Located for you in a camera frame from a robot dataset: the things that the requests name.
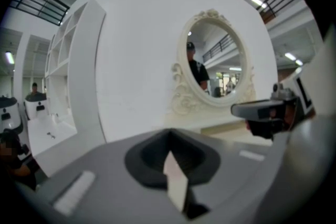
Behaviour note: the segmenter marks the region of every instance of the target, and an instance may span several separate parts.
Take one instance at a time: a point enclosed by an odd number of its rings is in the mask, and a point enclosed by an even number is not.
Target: white shelf
[[[50,73],[50,76],[67,76],[69,59],[64,60],[58,67]]]
[[[51,115],[28,121],[29,142],[34,157],[76,134],[77,131],[72,125],[67,122],[57,123]]]
[[[76,26],[73,26],[64,35],[62,45],[61,45],[61,50],[60,50],[60,53],[59,53],[59,59],[58,59],[59,63],[65,61],[69,58],[71,42],[72,42],[72,38],[75,34],[75,30],[76,30]]]
[[[69,113],[68,115],[65,115],[65,116],[62,116],[62,117],[59,117],[59,120],[60,121],[63,121],[63,122],[66,122],[67,124],[71,125],[72,127],[76,128],[75,127],[75,123],[74,123],[74,119],[71,115],[71,113]]]
[[[70,22],[68,24],[68,27],[67,27],[67,31],[69,31],[70,29],[73,28],[73,26],[76,26],[78,21],[79,21],[79,18],[80,16],[82,15],[83,13],[83,10],[84,8],[86,7],[86,4],[85,3],[84,5],[82,5],[78,10],[75,11],[75,13],[71,16],[70,18]]]
[[[54,39],[55,39],[55,35],[52,36],[52,39],[51,39],[50,44],[49,44],[48,52],[51,51],[51,48],[52,48],[52,44],[53,44],[53,42],[54,42]]]
[[[57,43],[59,43],[61,40],[62,40],[62,38],[63,38],[63,36],[64,36],[64,34],[65,34],[65,32],[66,32],[66,29],[67,29],[67,26],[68,26],[68,24],[69,24],[69,21],[70,21],[70,19],[71,19],[71,17],[69,17],[59,28],[58,28],[58,31],[57,31],[57,33],[56,33],[56,37],[55,37],[55,42],[54,42],[54,45],[55,44],[57,44]]]
[[[47,55],[47,63],[46,63],[46,70],[45,73],[47,74],[49,72],[49,61],[50,61],[50,54]]]
[[[49,64],[49,74],[54,72],[58,66],[59,51],[61,47],[62,39],[51,49],[50,53],[50,64]]]

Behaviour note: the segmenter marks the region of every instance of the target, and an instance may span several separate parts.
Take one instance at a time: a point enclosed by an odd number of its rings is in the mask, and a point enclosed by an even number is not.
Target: white robot
[[[0,121],[0,137],[1,134],[5,132],[10,132],[15,136],[15,140],[20,145],[20,154],[28,154],[29,149],[27,145],[20,144],[19,134],[23,131],[23,124],[19,114],[18,102],[17,100],[7,97],[0,97],[0,112],[1,112],[1,121]]]
[[[29,95],[29,98],[26,98],[24,102],[28,120],[49,114],[48,101],[45,93]]]

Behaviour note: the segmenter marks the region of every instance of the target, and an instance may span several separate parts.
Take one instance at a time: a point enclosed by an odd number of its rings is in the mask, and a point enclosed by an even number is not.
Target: ceiling
[[[8,63],[5,52],[10,51],[15,61],[20,39],[20,32],[0,28],[0,76],[13,76],[15,65]],[[25,56],[24,77],[44,76],[48,48],[49,40],[36,36],[30,37]]]
[[[214,46],[215,43],[217,43],[226,34],[226,32],[223,29],[220,29],[218,26],[203,22],[196,23],[192,27],[191,32],[192,34],[188,36],[187,41],[193,42],[195,47],[202,49],[204,49],[204,46],[207,42],[212,42],[212,39],[216,40],[213,44]]]
[[[297,67],[295,62],[285,57],[289,52],[303,63],[310,62],[317,51],[323,46],[323,40],[318,26],[313,20],[299,29],[272,40],[278,69]]]

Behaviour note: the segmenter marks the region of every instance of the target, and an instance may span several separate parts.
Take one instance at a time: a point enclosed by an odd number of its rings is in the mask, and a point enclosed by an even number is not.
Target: person
[[[215,88],[215,90],[214,90],[214,97],[217,97],[217,98],[222,97],[222,93],[221,93],[220,90],[221,90],[220,87],[216,87]]]
[[[192,42],[187,42],[187,57],[191,72],[193,73],[193,76],[198,85],[205,91],[208,88],[207,81],[209,80],[209,75],[205,69],[205,66],[194,60],[194,55],[195,45]]]
[[[0,134],[0,161],[5,166],[9,176],[32,190],[36,188],[36,178],[32,168],[22,164],[18,155],[22,151],[17,134],[13,130],[5,130]]]
[[[229,82],[226,85],[226,94],[229,94],[233,91],[233,89],[235,88],[235,85],[233,84],[233,82],[231,81],[231,78],[229,78]]]
[[[36,82],[34,82],[33,83],[33,85],[31,86],[31,93],[30,94],[28,94],[27,96],[26,96],[26,100],[27,101],[29,101],[29,99],[32,97],[32,96],[34,96],[34,95],[36,95],[36,94],[39,94],[40,92],[38,92],[37,91],[37,83]]]

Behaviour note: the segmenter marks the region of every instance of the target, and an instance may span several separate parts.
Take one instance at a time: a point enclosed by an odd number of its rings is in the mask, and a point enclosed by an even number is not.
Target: ceiling light
[[[232,71],[241,71],[242,69],[240,67],[230,67],[230,70],[232,70]]]
[[[303,66],[303,62],[301,62],[299,59],[295,61],[299,66]]]
[[[7,58],[7,61],[12,65],[14,64],[14,59],[13,59],[13,55],[10,51],[7,51],[6,52],[6,58]]]
[[[259,6],[261,6],[262,8],[266,8],[267,5],[264,4],[263,2],[261,2],[260,0],[252,0],[254,3],[258,4]]]
[[[294,56],[293,54],[286,53],[285,56],[286,56],[287,58],[291,59],[292,61],[295,61],[295,60],[296,60],[296,58],[295,58],[295,56]]]

